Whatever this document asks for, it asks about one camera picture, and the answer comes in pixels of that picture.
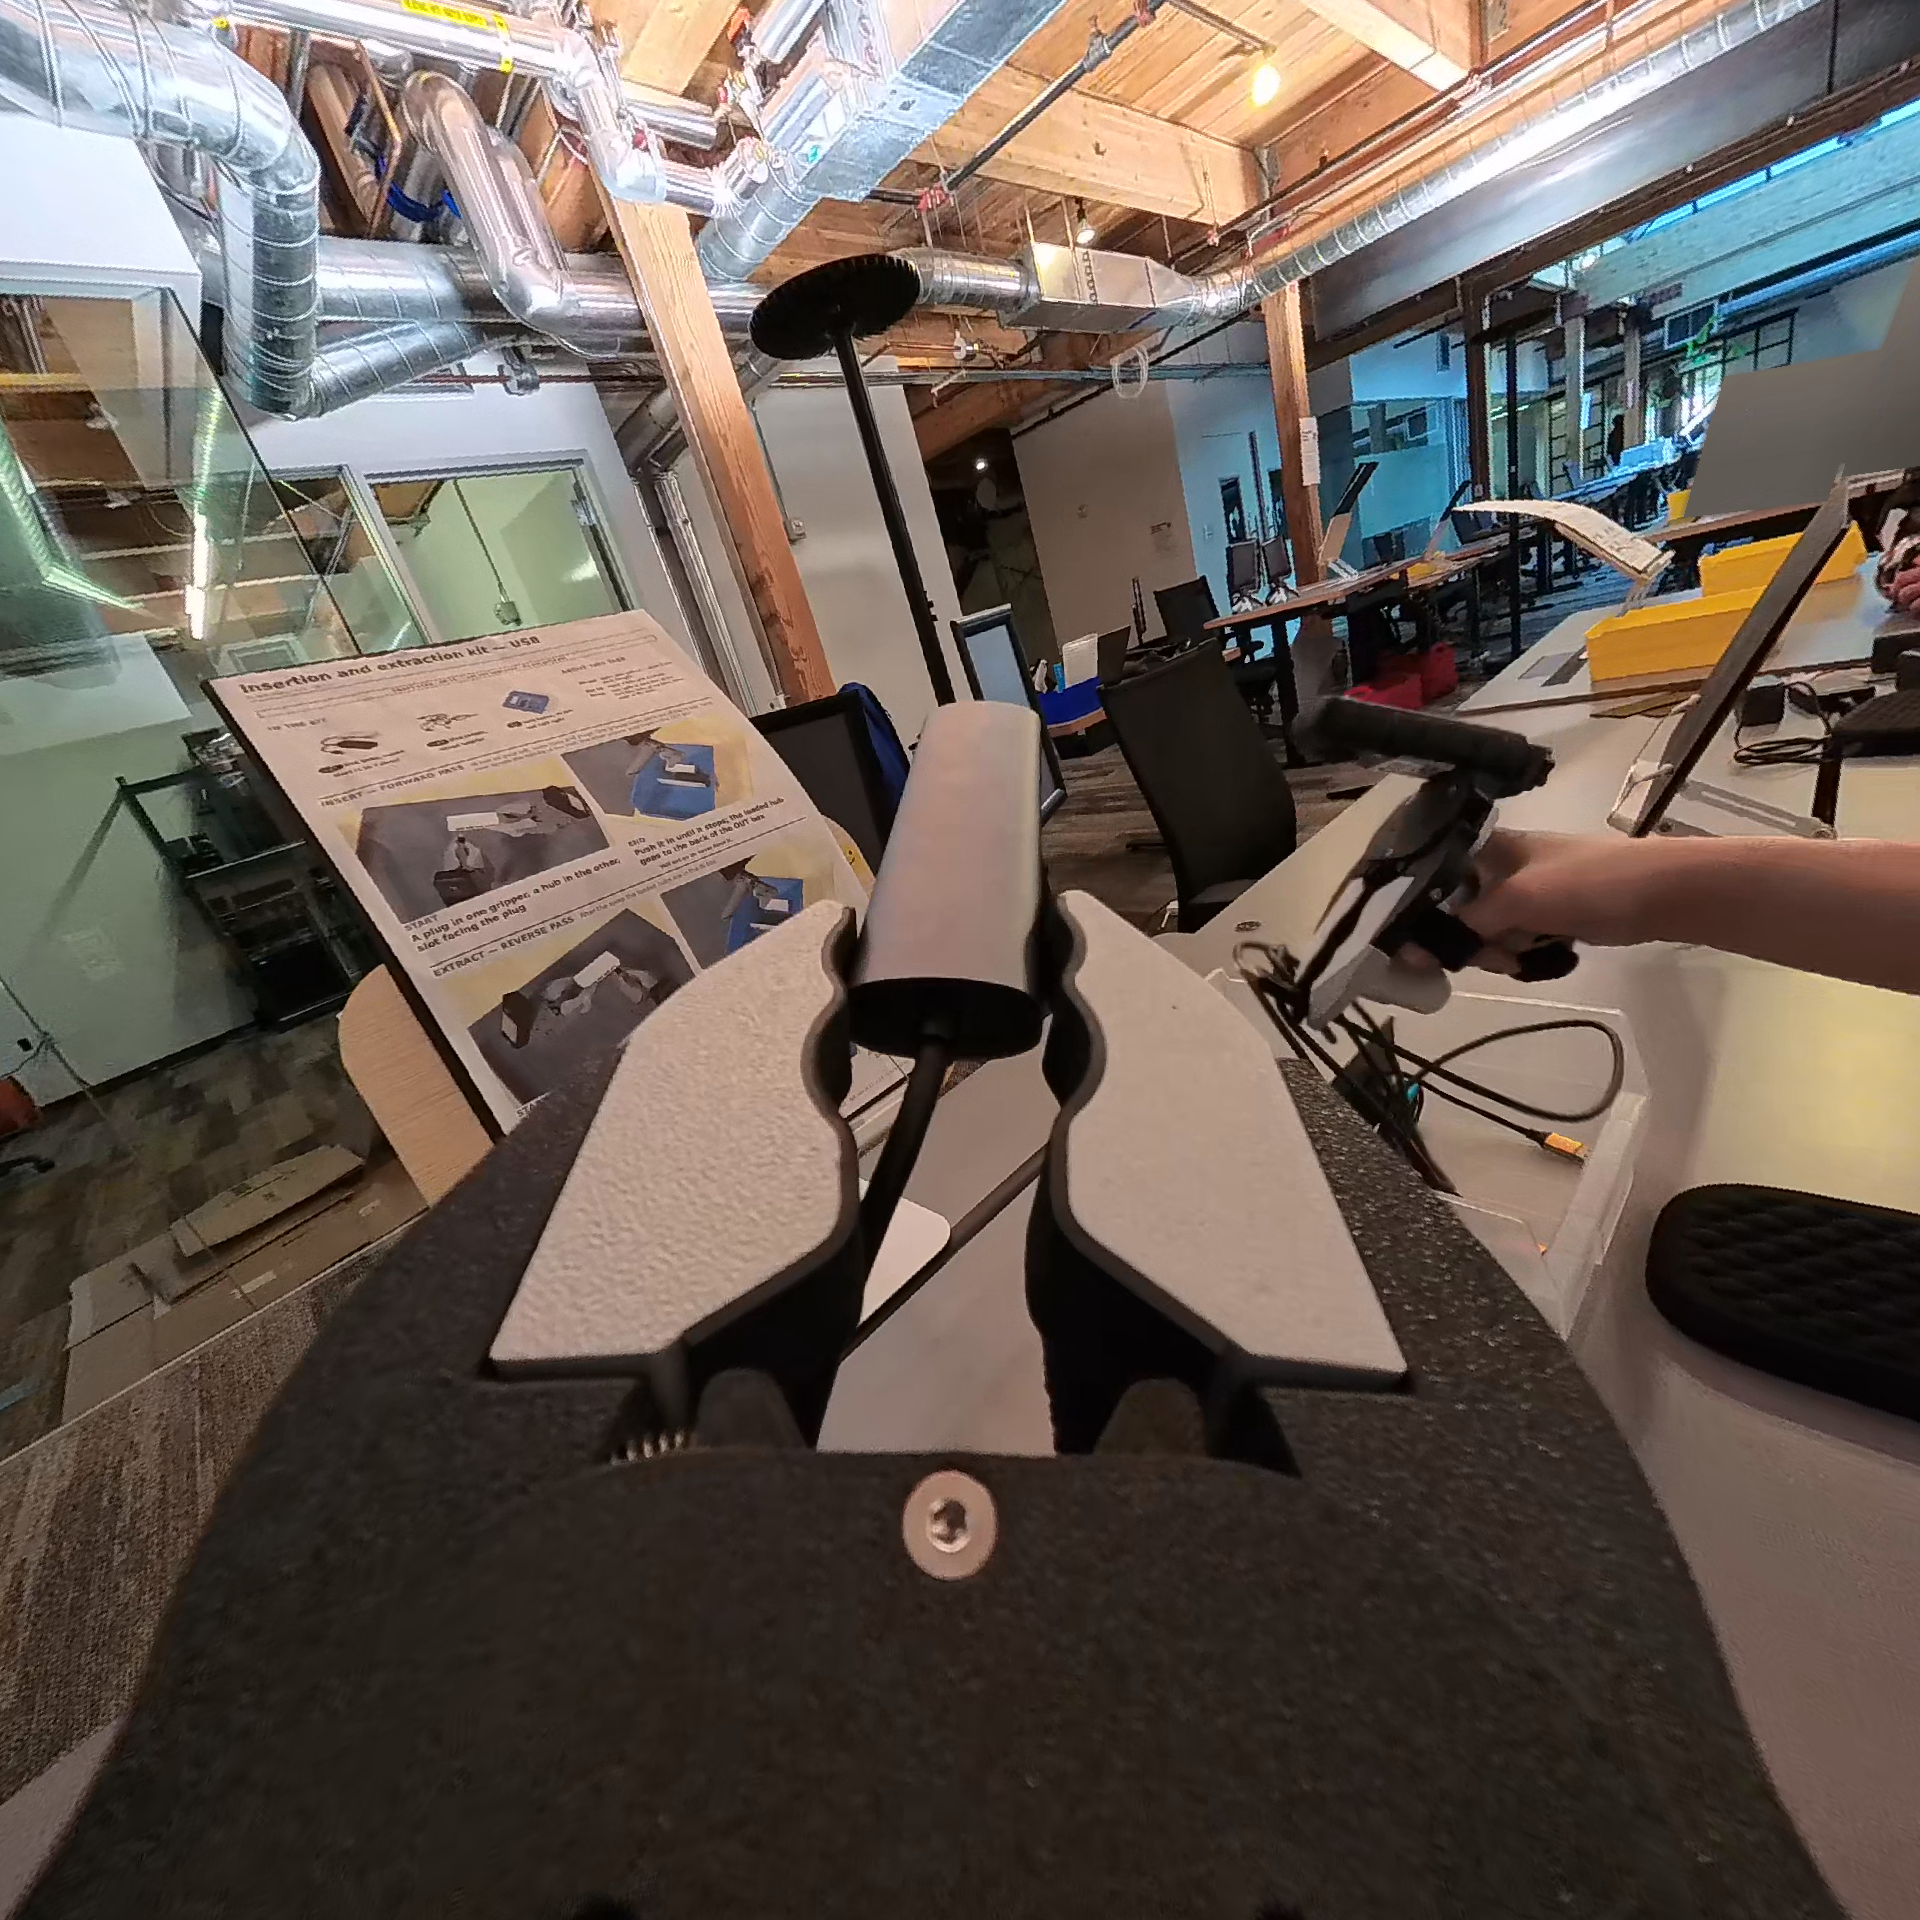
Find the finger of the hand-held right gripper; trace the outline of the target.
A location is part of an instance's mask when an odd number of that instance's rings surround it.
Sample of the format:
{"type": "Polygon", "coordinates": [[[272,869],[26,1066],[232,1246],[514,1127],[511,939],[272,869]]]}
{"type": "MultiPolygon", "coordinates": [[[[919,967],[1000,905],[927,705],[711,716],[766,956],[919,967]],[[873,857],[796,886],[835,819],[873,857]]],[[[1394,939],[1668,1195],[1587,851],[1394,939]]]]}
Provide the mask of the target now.
{"type": "Polygon", "coordinates": [[[1359,860],[1319,919],[1294,986],[1307,1026],[1332,1026],[1355,1006],[1385,1006],[1417,1018],[1450,1003],[1450,973],[1433,959],[1403,958],[1410,925],[1435,905],[1433,879],[1450,855],[1385,855],[1359,860]]]}

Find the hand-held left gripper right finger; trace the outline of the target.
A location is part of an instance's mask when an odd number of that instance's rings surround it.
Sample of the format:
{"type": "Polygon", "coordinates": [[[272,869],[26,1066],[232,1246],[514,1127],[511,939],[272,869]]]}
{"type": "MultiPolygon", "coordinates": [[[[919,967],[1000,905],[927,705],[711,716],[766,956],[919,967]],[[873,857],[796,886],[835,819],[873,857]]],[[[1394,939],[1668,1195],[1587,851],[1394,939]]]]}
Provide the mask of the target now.
{"type": "Polygon", "coordinates": [[[1409,1359],[1256,1029],[1105,902],[1048,914],[1058,1114],[1026,1229],[1052,1445],[1097,1450],[1177,1385],[1206,1447],[1268,1458],[1263,1394],[1394,1396],[1409,1359]]]}

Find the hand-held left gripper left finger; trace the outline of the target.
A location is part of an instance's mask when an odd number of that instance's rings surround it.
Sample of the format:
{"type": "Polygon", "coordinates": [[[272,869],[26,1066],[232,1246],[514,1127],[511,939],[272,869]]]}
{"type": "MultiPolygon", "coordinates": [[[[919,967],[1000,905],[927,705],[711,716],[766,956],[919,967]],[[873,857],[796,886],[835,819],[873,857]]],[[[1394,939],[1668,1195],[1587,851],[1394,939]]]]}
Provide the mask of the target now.
{"type": "Polygon", "coordinates": [[[822,1437],[868,1271],[847,967],[817,902],[697,973],[623,1049],[490,1359],[641,1381],[686,1427],[710,1381],[775,1381],[822,1437]]]}

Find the clear plastic bin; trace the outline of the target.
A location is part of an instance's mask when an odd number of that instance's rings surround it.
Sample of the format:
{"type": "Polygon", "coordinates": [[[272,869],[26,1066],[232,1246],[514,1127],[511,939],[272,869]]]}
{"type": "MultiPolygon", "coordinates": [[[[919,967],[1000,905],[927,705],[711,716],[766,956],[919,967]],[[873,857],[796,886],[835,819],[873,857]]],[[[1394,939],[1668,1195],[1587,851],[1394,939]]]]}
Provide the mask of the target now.
{"type": "Polygon", "coordinates": [[[1307,1038],[1344,1066],[1380,1025],[1400,1066],[1443,1063],[1419,1140],[1446,1202],[1571,1342],[1610,1261],[1649,1137],[1649,1068],[1620,990],[1465,973],[1438,1014],[1355,1006],[1307,1038]]]}

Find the grey metal USB hub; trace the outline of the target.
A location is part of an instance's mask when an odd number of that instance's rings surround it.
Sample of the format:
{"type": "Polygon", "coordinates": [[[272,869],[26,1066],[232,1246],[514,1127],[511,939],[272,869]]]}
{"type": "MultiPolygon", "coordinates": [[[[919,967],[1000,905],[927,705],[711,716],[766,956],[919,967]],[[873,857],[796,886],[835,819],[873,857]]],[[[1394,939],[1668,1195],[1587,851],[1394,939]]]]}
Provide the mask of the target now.
{"type": "Polygon", "coordinates": [[[991,1063],[1041,1043],[1041,763],[1030,706],[927,719],[849,975],[855,1045],[991,1063]]]}

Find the person's right forearm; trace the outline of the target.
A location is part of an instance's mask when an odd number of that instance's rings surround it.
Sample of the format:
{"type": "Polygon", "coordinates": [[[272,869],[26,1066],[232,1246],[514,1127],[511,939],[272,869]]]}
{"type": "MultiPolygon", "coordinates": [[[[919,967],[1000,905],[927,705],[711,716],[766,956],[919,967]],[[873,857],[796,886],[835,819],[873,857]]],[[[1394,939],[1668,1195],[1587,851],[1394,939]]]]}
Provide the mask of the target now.
{"type": "Polygon", "coordinates": [[[1919,845],[1664,839],[1568,867],[1539,907],[1590,943],[1691,943],[1919,995],[1919,845]]]}

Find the black office chair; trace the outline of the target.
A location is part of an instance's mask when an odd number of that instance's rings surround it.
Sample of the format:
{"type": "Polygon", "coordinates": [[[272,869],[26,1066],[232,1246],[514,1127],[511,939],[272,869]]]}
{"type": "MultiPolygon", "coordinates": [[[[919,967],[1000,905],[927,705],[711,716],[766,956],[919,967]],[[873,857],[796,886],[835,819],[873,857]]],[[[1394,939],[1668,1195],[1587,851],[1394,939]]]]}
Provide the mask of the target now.
{"type": "Polygon", "coordinates": [[[1110,682],[1099,698],[1168,851],[1175,925],[1196,932],[1298,849],[1288,775],[1216,649],[1110,682]]]}

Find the yellow plastic bin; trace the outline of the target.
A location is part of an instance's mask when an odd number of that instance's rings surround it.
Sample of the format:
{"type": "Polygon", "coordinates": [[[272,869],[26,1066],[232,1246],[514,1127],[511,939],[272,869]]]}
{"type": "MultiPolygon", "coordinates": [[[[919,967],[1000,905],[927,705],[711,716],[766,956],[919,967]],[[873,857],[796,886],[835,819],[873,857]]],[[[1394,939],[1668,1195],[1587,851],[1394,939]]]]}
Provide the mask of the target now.
{"type": "MultiPolygon", "coordinates": [[[[1632,611],[1600,615],[1587,629],[1592,692],[1615,698],[1706,682],[1795,545],[1795,534],[1782,534],[1707,555],[1702,563],[1702,591],[1664,594],[1632,611]]],[[[1850,523],[1763,669],[1858,666],[1873,657],[1886,611],[1866,541],[1850,523]]]]}

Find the grey laptop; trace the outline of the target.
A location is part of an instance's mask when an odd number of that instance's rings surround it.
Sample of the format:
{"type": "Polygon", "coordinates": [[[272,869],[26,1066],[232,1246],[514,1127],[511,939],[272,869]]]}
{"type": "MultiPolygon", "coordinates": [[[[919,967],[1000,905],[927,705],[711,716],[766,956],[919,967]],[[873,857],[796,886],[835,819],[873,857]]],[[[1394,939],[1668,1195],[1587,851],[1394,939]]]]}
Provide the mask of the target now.
{"type": "Polygon", "coordinates": [[[1841,772],[1871,746],[1894,740],[1902,729],[1915,731],[1915,716],[1899,726],[1866,722],[1866,706],[1841,719],[1820,740],[1816,796],[1811,812],[1791,812],[1764,801],[1707,782],[1696,772],[1719,731],[1737,716],[1743,698],[1770,662],[1792,615],[1804,605],[1818,574],[1833,557],[1843,534],[1855,526],[1851,483],[1844,471],[1798,537],[1784,566],[1767,583],[1758,605],[1721,653],[1702,692],[1682,709],[1663,747],[1651,759],[1632,763],[1608,815],[1608,826],[1632,836],[1728,836],[1791,834],[1809,842],[1833,842],[1841,796],[1841,772]]]}

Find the instruction poster board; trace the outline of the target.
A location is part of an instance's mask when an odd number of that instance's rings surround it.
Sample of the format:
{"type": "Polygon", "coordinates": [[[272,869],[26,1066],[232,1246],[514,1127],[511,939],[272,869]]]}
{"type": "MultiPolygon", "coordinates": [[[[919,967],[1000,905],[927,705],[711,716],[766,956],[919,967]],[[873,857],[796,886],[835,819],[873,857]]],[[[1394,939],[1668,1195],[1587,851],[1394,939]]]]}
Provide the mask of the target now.
{"type": "Polygon", "coordinates": [[[699,972],[873,875],[646,613],[207,683],[502,1137],[699,972]]]}

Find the black framed display screen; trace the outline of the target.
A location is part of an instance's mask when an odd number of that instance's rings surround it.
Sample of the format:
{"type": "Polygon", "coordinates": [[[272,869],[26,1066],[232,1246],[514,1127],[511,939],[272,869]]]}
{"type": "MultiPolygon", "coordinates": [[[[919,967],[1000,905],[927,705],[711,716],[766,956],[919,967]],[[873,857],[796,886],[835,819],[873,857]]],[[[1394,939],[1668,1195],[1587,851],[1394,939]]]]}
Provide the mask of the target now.
{"type": "Polygon", "coordinates": [[[1031,686],[1031,668],[1017,635],[1010,605],[988,609],[951,622],[951,635],[964,668],[974,699],[1030,709],[1041,719],[1041,822],[1066,805],[1066,777],[1054,747],[1041,695],[1031,686]]]}

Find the black display panel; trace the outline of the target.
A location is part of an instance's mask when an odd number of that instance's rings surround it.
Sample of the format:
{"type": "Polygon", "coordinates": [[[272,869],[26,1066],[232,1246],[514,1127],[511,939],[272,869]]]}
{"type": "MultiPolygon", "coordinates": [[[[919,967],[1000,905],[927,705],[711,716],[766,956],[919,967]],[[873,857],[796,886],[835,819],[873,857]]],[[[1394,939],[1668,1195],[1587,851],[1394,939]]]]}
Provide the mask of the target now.
{"type": "Polygon", "coordinates": [[[890,814],[880,769],[863,716],[841,691],[752,719],[775,747],[811,805],[880,870],[896,814],[890,814]]]}

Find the blue jacket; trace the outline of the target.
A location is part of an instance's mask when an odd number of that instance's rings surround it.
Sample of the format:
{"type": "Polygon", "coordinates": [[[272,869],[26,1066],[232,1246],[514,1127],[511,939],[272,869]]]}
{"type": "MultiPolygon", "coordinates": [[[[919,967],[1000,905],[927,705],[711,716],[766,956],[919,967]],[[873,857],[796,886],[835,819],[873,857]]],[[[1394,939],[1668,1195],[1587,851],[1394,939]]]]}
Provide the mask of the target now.
{"type": "Polygon", "coordinates": [[[880,786],[888,796],[890,814],[899,812],[899,803],[906,796],[906,785],[910,779],[910,751],[902,740],[896,722],[892,713],[886,709],[880,698],[873,687],[849,682],[840,687],[850,698],[863,716],[863,725],[868,731],[868,740],[880,769],[880,786]]]}

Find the black quilted cushion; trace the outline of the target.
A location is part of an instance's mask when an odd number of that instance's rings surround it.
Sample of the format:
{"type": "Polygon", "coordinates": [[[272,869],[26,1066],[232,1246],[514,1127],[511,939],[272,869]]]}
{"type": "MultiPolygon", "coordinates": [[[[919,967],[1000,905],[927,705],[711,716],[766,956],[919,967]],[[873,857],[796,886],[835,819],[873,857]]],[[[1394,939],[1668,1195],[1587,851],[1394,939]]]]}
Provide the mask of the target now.
{"type": "Polygon", "coordinates": [[[1647,1292],[1721,1357],[1919,1419],[1919,1213],[1758,1183],[1681,1190],[1651,1227],[1647,1292]]]}

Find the silver ventilation duct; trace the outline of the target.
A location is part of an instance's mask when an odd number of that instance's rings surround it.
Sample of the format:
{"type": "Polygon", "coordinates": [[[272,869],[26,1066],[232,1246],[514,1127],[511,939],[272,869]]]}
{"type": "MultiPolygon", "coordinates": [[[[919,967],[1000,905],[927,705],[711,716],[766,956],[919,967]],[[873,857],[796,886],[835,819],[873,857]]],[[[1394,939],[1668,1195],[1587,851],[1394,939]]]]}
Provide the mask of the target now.
{"type": "MultiPolygon", "coordinates": [[[[512,322],[588,358],[639,349],[646,316],[631,279],[561,250],[528,159],[455,81],[417,70],[401,90],[401,117],[439,165],[476,270],[512,322]]],[[[785,362],[823,355],[830,321],[872,338],[919,309],[1010,324],[1041,302],[1039,271],[1017,261],[927,246],[832,259],[772,291],[706,279],[697,289],[785,362]]]]}
{"type": "Polygon", "coordinates": [[[108,5],[6,2],[2,92],[51,126],[212,165],[224,367],[257,412],[335,413],[481,349],[462,321],[399,321],[320,345],[320,159],[276,86],[217,39],[108,5]]]}

